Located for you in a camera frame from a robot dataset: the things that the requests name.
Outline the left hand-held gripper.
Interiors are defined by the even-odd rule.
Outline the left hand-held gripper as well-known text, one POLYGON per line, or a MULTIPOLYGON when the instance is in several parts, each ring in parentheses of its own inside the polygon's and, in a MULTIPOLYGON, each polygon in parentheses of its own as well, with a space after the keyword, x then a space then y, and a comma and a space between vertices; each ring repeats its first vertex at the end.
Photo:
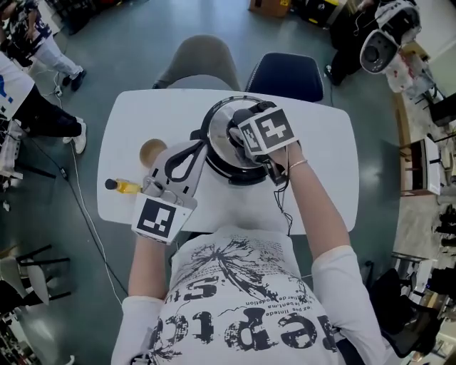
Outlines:
POLYGON ((136 195, 131 230, 170 245, 197 207, 194 198, 206 162, 203 140, 188 140, 162 151, 136 195))

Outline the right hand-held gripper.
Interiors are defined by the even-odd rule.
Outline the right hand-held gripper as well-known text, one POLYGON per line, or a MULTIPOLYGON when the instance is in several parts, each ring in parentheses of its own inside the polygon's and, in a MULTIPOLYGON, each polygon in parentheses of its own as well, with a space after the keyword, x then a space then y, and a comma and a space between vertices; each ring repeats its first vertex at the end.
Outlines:
POLYGON ((266 108, 254 113, 243 108, 234 112, 232 123, 235 126, 227 128, 227 155, 232 160, 251 160, 263 165, 275 186, 284 184, 286 168, 270 156, 298 140, 284 110, 266 108))

